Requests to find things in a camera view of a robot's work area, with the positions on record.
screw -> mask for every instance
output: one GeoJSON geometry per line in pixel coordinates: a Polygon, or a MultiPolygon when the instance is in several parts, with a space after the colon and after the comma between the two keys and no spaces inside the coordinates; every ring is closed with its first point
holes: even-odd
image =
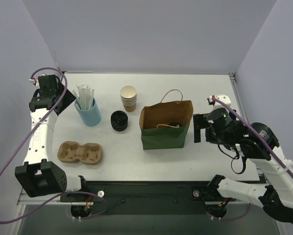
{"type": "Polygon", "coordinates": [[[104,191],[102,191],[102,190],[99,191],[99,192],[98,192],[98,196],[99,196],[99,197],[104,197],[104,191]]]}
{"type": "Polygon", "coordinates": [[[199,197],[199,195],[200,195],[199,190],[195,190],[195,191],[194,191],[194,197],[199,197]]]}

cup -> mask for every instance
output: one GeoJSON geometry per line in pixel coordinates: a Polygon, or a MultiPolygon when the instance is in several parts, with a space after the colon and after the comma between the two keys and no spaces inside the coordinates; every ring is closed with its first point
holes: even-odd
{"type": "Polygon", "coordinates": [[[121,89],[121,101],[127,112],[133,112],[137,106],[137,91],[133,86],[124,86],[121,89]]]}
{"type": "Polygon", "coordinates": [[[83,111],[80,108],[76,108],[76,110],[86,126],[96,126],[102,119],[95,99],[93,99],[93,106],[91,109],[83,111]]]}

stack of paper cups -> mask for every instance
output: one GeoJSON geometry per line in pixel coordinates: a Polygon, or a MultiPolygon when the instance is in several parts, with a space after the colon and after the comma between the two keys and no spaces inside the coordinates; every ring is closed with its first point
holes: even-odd
{"type": "Polygon", "coordinates": [[[133,86],[125,86],[121,89],[122,104],[127,112],[133,112],[137,104],[137,91],[133,86]]]}

green paper bag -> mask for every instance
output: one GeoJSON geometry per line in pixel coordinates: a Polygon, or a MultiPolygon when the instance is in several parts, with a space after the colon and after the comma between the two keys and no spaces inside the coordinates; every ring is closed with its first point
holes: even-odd
{"type": "Polygon", "coordinates": [[[183,101],[182,98],[181,93],[181,101],[162,103],[162,99],[160,103],[142,109],[139,125],[144,150],[184,147],[194,110],[192,102],[183,101]],[[180,123],[181,126],[170,126],[174,122],[180,123]]]}

gray floor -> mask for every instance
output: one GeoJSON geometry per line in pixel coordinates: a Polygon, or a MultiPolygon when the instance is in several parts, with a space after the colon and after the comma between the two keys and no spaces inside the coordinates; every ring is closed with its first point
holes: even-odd
{"type": "MultiPolygon", "coordinates": [[[[27,206],[26,211],[34,206],[27,206]]],[[[243,214],[246,205],[230,205],[226,217],[243,214]]],[[[248,216],[232,221],[211,221],[199,215],[106,215],[72,222],[68,206],[45,206],[24,219],[19,235],[90,235],[90,234],[196,234],[196,235],[277,235],[273,219],[252,206],[248,216]]]]}

